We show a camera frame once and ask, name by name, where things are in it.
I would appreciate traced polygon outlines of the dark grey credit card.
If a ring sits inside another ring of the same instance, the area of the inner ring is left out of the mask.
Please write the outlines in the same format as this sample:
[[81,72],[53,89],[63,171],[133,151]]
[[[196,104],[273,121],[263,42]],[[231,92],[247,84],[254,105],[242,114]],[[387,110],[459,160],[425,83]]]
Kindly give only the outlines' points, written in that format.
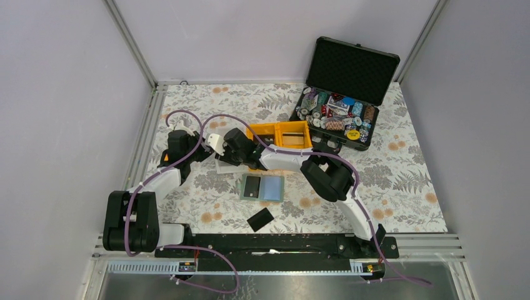
[[244,180],[243,196],[245,198],[257,199],[261,185],[261,177],[247,176]]

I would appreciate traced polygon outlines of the yellow double storage bin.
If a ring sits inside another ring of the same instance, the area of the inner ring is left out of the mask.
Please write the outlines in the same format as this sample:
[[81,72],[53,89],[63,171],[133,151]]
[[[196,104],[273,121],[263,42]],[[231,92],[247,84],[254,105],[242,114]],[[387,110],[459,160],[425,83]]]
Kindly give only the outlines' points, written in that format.
[[306,121],[287,121],[274,123],[250,124],[246,129],[248,138],[256,144],[258,138],[265,144],[284,148],[306,149],[312,148],[309,125]]

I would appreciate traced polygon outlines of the black credit card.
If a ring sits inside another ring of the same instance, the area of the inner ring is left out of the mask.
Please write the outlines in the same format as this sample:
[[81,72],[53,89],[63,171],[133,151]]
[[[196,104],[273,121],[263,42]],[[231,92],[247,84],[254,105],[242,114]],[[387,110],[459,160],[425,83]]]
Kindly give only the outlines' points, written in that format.
[[264,226],[274,220],[274,216],[271,214],[268,208],[264,207],[259,212],[247,219],[247,223],[254,233],[258,232]]

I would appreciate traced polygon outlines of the white storage bin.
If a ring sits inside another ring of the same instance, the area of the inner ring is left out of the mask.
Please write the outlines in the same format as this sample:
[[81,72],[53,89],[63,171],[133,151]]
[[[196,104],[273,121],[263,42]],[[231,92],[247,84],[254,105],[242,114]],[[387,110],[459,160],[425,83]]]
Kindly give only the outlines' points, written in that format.
[[232,173],[246,173],[248,172],[248,167],[244,164],[239,166],[234,166],[227,162],[220,160],[215,160],[216,172],[218,174],[232,174]]

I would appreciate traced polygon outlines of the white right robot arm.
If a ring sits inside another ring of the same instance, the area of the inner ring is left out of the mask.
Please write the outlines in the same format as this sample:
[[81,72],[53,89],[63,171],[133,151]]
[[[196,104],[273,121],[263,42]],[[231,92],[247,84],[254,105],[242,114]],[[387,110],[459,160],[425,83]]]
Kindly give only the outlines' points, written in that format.
[[373,258],[383,250],[385,229],[368,213],[359,193],[360,176],[345,159],[316,148],[294,149],[247,137],[240,129],[224,136],[208,134],[216,157],[234,166],[262,171],[301,173],[322,199],[335,203],[352,226],[361,254]]

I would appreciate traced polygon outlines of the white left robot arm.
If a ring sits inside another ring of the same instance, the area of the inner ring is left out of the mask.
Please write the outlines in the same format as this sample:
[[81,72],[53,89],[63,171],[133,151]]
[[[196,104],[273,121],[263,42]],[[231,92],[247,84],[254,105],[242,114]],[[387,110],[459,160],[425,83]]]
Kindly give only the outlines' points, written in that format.
[[135,187],[109,195],[102,236],[105,250],[131,256],[155,251],[161,235],[157,201],[186,181],[192,163],[213,153],[204,142],[200,132],[178,126],[168,134],[167,149],[154,174]]

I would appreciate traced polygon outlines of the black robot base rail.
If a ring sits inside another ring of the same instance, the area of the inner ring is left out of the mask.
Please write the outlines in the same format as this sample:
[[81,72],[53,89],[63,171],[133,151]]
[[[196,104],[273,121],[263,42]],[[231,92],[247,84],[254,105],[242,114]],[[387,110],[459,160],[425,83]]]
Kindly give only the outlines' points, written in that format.
[[156,250],[157,258],[190,259],[201,272],[350,271],[351,261],[382,264],[399,258],[396,239],[372,241],[352,234],[199,234],[184,227],[184,249]]

